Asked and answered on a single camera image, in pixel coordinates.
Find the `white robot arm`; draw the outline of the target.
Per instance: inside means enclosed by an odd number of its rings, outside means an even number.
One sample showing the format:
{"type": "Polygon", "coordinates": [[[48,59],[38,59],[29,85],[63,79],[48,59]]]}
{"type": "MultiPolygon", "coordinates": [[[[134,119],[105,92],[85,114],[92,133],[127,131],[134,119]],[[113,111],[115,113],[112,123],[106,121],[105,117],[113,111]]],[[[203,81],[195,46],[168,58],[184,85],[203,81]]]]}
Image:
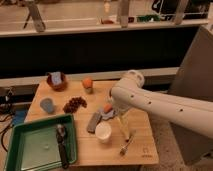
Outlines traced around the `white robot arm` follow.
{"type": "Polygon", "coordinates": [[[140,71],[129,70],[111,88],[119,112],[141,109],[213,139],[213,102],[148,91],[144,82],[140,71]]]}

